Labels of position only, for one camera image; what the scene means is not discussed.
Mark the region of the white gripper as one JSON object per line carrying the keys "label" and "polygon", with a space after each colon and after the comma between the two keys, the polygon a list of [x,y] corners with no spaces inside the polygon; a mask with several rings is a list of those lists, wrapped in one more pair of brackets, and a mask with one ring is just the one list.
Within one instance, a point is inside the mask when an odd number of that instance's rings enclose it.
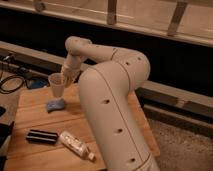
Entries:
{"label": "white gripper", "polygon": [[67,55],[61,68],[65,88],[69,87],[78,76],[81,64],[82,59],[80,56]]}

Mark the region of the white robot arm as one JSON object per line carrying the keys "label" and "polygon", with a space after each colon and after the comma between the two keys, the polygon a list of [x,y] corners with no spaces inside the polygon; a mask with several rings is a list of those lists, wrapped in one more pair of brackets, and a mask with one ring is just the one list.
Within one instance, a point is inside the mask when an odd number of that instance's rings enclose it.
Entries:
{"label": "white robot arm", "polygon": [[108,171],[160,171],[127,101],[149,77],[147,57],[76,36],[67,38],[65,47],[65,84],[78,83],[82,109]]}

